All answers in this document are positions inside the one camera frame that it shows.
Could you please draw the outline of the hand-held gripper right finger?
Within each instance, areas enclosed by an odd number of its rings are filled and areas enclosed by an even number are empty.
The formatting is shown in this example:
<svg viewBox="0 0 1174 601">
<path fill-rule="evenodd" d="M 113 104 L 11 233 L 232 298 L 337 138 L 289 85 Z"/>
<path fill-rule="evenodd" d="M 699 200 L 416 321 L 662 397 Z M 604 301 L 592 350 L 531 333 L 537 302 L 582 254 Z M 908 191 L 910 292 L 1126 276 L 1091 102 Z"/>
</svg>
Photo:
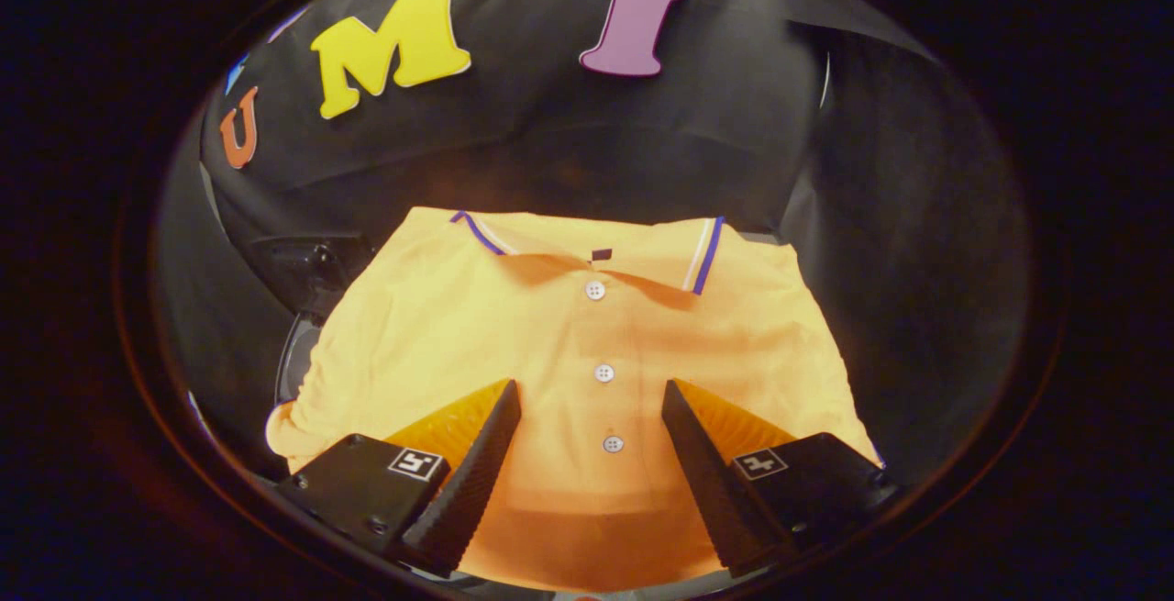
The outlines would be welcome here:
<svg viewBox="0 0 1174 601">
<path fill-rule="evenodd" d="M 792 435 L 696 384 L 667 381 L 661 417 L 716 554 L 736 576 L 830 551 L 904 495 L 838 437 Z"/>
</svg>

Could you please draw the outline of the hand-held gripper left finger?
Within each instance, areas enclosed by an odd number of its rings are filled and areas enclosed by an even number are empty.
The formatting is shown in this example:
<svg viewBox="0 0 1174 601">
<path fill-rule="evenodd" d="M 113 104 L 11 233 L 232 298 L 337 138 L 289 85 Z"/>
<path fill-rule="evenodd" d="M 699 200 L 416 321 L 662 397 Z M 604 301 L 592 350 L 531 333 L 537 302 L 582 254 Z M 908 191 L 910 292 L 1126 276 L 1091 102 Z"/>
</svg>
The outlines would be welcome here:
<svg viewBox="0 0 1174 601">
<path fill-rule="evenodd" d="M 502 379 L 389 438 L 344 435 L 277 492 L 362 551 L 448 576 L 481 525 L 520 417 L 517 381 Z"/>
</svg>

